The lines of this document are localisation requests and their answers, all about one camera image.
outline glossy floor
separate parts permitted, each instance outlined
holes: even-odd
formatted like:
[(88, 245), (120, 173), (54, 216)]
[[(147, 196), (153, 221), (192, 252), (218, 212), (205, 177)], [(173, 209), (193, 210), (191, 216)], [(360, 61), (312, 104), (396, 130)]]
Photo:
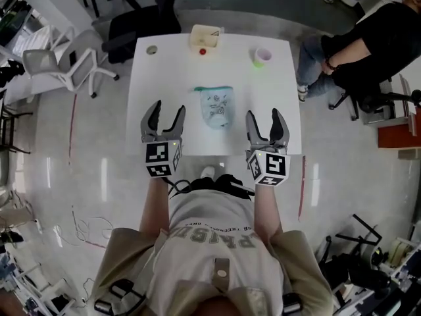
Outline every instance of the glossy floor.
[[(290, 21), (247, 13), (189, 11), (180, 20), (185, 29), (202, 20), (225, 26), (227, 32), (289, 40), (295, 63), (299, 39), (314, 32)], [(115, 228), (137, 228), (149, 181), (141, 158), (124, 154), (131, 62), (106, 68), (119, 73), (120, 80), (98, 77), (96, 99), (88, 96), (87, 86), (80, 90), (70, 151), (74, 94), (58, 90), (27, 105), (36, 114), (18, 123), (18, 143), (32, 154), (12, 155), (17, 160), (12, 163), (11, 183), (32, 203), (44, 228), (39, 234), (33, 224), (20, 227), (27, 240), (20, 246), (22, 253), (45, 264), (50, 281), (64, 277), (79, 305), (86, 297), (82, 284), (95, 278), (104, 254), (98, 245), (105, 246), (109, 235), (109, 224), (98, 217)], [(276, 188), (284, 230), (303, 230), (315, 249), (328, 234), (344, 228), (349, 234), (360, 232), (351, 220), (356, 213), (377, 224), (385, 242), (407, 236), (420, 163), (400, 161), (396, 151), (378, 149), (376, 130), (351, 122), (346, 104), (328, 110), (330, 97), (337, 95), (300, 105), (306, 157), (303, 209), (298, 219), (303, 158), (294, 156), (289, 180)], [(193, 180), (205, 165), (222, 168), (220, 163), (226, 172), (252, 186), (244, 157), (183, 157), (178, 177)]]

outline wire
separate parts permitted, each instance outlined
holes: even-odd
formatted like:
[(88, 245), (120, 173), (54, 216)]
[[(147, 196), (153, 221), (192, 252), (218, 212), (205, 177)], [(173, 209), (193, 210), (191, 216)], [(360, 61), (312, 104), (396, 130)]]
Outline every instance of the wire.
[[(181, 179), (177, 182), (172, 182), (171, 180), (168, 180), (167, 177), (162, 178), (163, 181), (165, 181), (168, 185), (171, 186), (170, 191), (168, 192), (168, 194), (171, 193), (172, 190), (175, 190), (177, 192), (177, 194), (187, 194), (190, 193), (191, 191), (193, 191), (193, 188), (191, 187), (190, 181), (186, 180), (186, 179)], [(187, 188), (184, 188), (183, 190), (179, 190), (177, 185), (181, 182), (185, 182), (187, 184)]]
[[(89, 218), (88, 219), (89, 221), (86, 223), (84, 220), (76, 218), (76, 215), (75, 215), (74, 210), (73, 210), (73, 206), (72, 206), (72, 218), (73, 218), (75, 235), (76, 235), (76, 238), (79, 241), (82, 241), (84, 243), (87, 243), (87, 244), (90, 244), (92, 246), (96, 246), (96, 247), (99, 247), (99, 248), (103, 248), (103, 249), (107, 248), (107, 247), (102, 246), (100, 244), (96, 244), (94, 242), (89, 241), (89, 237), (90, 237), (90, 233), (91, 233), (90, 223), (91, 223), (91, 220), (96, 219), (96, 220), (105, 221), (107, 224), (110, 225), (110, 228), (103, 228), (101, 230), (101, 235), (106, 240), (110, 240), (110, 236), (104, 235), (104, 231), (112, 231), (114, 229), (112, 223), (110, 223), (108, 220), (106, 220), (106, 218), (102, 218), (102, 217)], [(55, 226), (55, 232), (56, 232), (57, 236), (62, 241), (66, 242), (69, 246), (76, 246), (76, 247), (79, 246), (78, 244), (72, 244), (71, 242), (69, 242), (68, 240), (66, 240), (62, 237), (62, 228), (59, 224)]]
[(89, 282), (89, 280), (92, 281), (93, 283), (95, 283), (95, 281), (92, 278), (88, 277), (86, 279), (86, 281), (82, 284), (82, 286), (84, 287), (85, 293), (86, 293), (86, 299), (82, 298), (82, 302), (85, 303), (85, 305), (83, 307), (75, 307), (75, 309), (85, 308), (87, 306), (87, 302), (91, 299), (91, 296), (89, 295), (89, 293), (87, 292), (87, 289), (86, 289), (86, 284)]

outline equipment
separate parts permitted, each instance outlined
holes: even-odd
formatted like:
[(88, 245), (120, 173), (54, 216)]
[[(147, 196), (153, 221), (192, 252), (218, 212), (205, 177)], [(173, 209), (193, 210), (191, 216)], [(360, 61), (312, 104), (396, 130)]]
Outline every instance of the equipment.
[[(161, 101), (154, 103), (141, 120), (141, 140), (146, 145), (145, 164), (153, 178), (163, 178), (178, 193), (188, 193), (189, 189), (180, 191), (177, 183), (171, 183), (166, 177), (175, 174), (182, 157), (182, 133), (186, 108), (178, 109), (172, 127), (157, 134)], [(273, 108), (270, 140), (262, 138), (254, 114), (246, 115), (247, 138), (250, 150), (246, 151), (248, 168), (251, 169), (255, 184), (278, 186), (289, 177), (291, 157), (286, 155), (289, 141), (289, 130), (280, 112)]]
[(279, 186), (289, 177), (291, 157), (286, 155), (289, 130), (280, 112), (273, 108), (270, 139), (260, 135), (254, 114), (249, 111), (245, 117), (247, 139), (250, 150), (247, 150), (246, 160), (251, 169), (255, 184)]
[(145, 163), (152, 178), (171, 176), (182, 157), (182, 133), (186, 108), (178, 109), (171, 128), (157, 134), (161, 101), (155, 102), (140, 123), (142, 142), (146, 145)]

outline office chair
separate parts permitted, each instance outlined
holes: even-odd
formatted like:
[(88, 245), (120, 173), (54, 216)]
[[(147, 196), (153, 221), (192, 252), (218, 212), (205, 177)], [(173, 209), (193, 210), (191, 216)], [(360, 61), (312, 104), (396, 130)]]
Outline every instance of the office chair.
[(57, 77), (69, 91), (75, 92), (88, 79), (89, 96), (97, 97), (93, 90), (95, 73), (105, 74), (117, 81), (115, 72), (101, 68), (106, 54), (101, 51), (101, 37), (93, 30), (85, 30), (76, 36), (57, 62), (51, 50), (25, 50), (23, 65), (30, 76), (50, 74)]
[(329, 104), (329, 110), (339, 107), (348, 97), (351, 97), (351, 101), (353, 102), (355, 116), (351, 116), (351, 120), (354, 122), (360, 118), (359, 107), (365, 113), (373, 113), (381, 107), (393, 105), (393, 101), (407, 101), (420, 107), (421, 91), (414, 90), (411, 95), (402, 95), (394, 92), (382, 93), (379, 85), (370, 89), (369, 92), (366, 92), (366, 90), (345, 90), (339, 101), (335, 104)]
[(181, 32), (174, 12), (175, 0), (155, 2), (155, 6), (135, 8), (111, 20), (109, 40), (102, 46), (103, 51), (109, 53), (110, 63), (133, 58), (137, 38)]

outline white table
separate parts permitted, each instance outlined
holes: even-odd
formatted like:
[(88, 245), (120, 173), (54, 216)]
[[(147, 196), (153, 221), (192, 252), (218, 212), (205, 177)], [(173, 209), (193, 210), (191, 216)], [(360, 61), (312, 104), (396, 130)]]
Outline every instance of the white table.
[[(146, 53), (151, 45), (158, 49), (154, 55)], [(263, 68), (255, 68), (251, 61), (251, 52), (258, 46), (272, 52), (272, 60)], [(192, 91), (197, 86), (234, 88), (235, 120), (229, 130), (213, 130), (205, 124), (199, 92)], [(288, 154), (301, 154), (297, 86), (287, 41), (222, 34), (217, 52), (200, 56), (189, 48), (189, 34), (137, 39), (128, 97), (128, 155), (140, 154), (140, 121), (159, 99), (159, 132), (170, 128), (178, 108), (186, 106), (184, 155), (244, 155), (249, 148), (246, 112), (252, 110), (260, 134), (268, 138), (273, 107), (289, 128)]]

